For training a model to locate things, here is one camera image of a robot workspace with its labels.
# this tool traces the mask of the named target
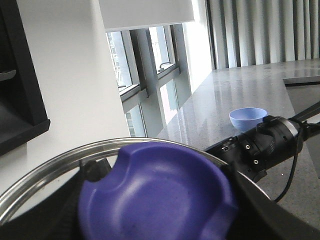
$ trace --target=curtain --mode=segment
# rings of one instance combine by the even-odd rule
[[[208,0],[217,69],[319,58],[319,0]]]

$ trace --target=bowl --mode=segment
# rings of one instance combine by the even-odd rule
[[[244,107],[231,111],[229,118],[236,129],[245,132],[261,123],[267,114],[268,112],[262,108]]]

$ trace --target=black cabinet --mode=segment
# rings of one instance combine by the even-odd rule
[[[49,125],[17,2],[0,0],[0,155]]]

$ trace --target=marble countertop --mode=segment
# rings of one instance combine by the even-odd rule
[[[320,59],[214,70],[180,108],[158,138],[205,149],[223,139],[240,134],[229,112],[258,107],[270,115],[295,115],[284,80],[320,76]],[[258,182],[271,199],[286,185],[292,159],[268,170]],[[291,188],[280,201],[289,212],[320,229],[320,181],[308,149],[299,155]]]

